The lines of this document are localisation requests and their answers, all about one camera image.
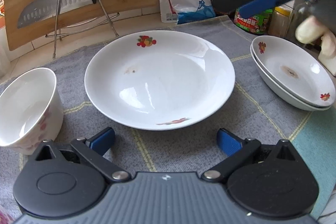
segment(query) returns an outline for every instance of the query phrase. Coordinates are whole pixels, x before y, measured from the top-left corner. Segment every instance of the green jar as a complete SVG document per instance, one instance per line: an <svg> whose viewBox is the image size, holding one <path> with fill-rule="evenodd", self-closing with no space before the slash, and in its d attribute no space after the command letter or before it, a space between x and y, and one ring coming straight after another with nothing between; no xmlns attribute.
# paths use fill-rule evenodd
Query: green jar
<svg viewBox="0 0 336 224"><path fill-rule="evenodd" d="M272 9L268 9L260 15L255 15L249 19L244 19L239 14L239 9L236 10L234 24L239 28L252 34L264 34L266 32L269 18L273 13Z"/></svg>

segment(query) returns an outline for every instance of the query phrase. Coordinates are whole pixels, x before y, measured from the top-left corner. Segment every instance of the blue gripper pad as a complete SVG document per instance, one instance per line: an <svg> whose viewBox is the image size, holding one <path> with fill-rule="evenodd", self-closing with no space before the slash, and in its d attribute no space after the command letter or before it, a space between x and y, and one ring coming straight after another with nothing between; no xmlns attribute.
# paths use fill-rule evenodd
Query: blue gripper pad
<svg viewBox="0 0 336 224"><path fill-rule="evenodd" d="M250 18L277 6L278 0L253 0L239 8L242 18Z"/></svg>
<svg viewBox="0 0 336 224"><path fill-rule="evenodd" d="M116 134L112 128L106 128L93 138L88 139L89 147L103 156L114 145Z"/></svg>
<svg viewBox="0 0 336 224"><path fill-rule="evenodd" d="M228 157L230 157L243 147L243 140L226 129L221 128L217 132L217 145Z"/></svg>

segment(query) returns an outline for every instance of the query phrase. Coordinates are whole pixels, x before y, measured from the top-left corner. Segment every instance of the spice jar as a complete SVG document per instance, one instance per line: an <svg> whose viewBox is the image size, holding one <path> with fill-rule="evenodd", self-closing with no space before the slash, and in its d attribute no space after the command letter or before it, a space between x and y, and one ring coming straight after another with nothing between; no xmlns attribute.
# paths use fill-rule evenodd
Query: spice jar
<svg viewBox="0 0 336 224"><path fill-rule="evenodd" d="M288 30L290 14L290 10L285 7L275 7L268 29L268 35L284 38Z"/></svg>

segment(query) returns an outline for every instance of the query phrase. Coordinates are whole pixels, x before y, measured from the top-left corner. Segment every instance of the metal screw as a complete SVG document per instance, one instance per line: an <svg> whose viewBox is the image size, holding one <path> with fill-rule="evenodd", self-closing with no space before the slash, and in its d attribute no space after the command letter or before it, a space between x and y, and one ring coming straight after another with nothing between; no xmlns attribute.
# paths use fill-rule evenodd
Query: metal screw
<svg viewBox="0 0 336 224"><path fill-rule="evenodd" d="M221 176L221 173L219 173L216 170L209 170L204 172L203 174L207 179L218 179Z"/></svg>
<svg viewBox="0 0 336 224"><path fill-rule="evenodd" d="M112 174L112 178L115 180L125 180L128 176L129 174L126 171L116 171Z"/></svg>

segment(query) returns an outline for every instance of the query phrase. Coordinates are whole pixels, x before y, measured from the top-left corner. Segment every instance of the gray placemat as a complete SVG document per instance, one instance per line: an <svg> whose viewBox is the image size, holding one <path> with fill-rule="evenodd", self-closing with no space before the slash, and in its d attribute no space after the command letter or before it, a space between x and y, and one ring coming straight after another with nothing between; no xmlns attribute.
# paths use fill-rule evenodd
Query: gray placemat
<svg viewBox="0 0 336 224"><path fill-rule="evenodd" d="M228 17L178 25L170 29L197 35L214 43L233 62L236 86L228 102L219 111L198 124L167 132L135 130L106 118L90 103L84 88L86 67L92 57L106 45L103 42L82 47L44 66L52 69L57 76L64 107L63 126L56 141L68 143L79 136L89 138L111 126L117 139L115 146L105 157L133 175L136 171L201 173L226 158L216 145L216 133L221 127L241 138L254 137L264 144L275 144L281 138L294 141L309 123L312 115L310 112L287 104L262 81L249 53L255 36L234 26ZM0 85L0 92L9 83ZM318 141L316 140L315 146L325 149L319 147ZM0 148L0 205L14 217L18 217L20 212L11 190L25 161L26 156ZM332 182L330 178L326 185L332 185L333 188L335 180ZM322 191L328 195L327 186ZM326 201L320 199L319 203L320 207L324 207Z"/></svg>

